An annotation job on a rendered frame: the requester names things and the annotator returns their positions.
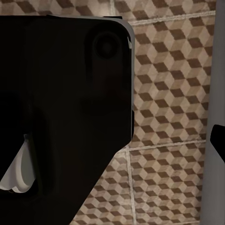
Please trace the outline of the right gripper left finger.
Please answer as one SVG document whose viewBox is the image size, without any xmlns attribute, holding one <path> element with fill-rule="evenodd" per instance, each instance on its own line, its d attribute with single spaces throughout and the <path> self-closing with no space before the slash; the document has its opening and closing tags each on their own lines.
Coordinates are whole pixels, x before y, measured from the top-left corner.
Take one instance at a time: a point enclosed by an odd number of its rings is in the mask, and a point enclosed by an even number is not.
<svg viewBox="0 0 225 225">
<path fill-rule="evenodd" d="M 23 134 L 21 125 L 0 130 L 0 181 L 24 143 Z"/>
</svg>

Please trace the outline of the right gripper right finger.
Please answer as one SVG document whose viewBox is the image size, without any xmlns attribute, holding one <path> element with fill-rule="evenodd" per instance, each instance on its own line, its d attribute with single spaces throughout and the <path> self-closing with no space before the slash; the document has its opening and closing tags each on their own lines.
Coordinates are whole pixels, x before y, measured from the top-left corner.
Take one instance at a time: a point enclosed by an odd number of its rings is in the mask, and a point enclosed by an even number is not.
<svg viewBox="0 0 225 225">
<path fill-rule="evenodd" d="M 214 125 L 210 141 L 225 162 L 225 127 L 217 124 Z"/>
</svg>

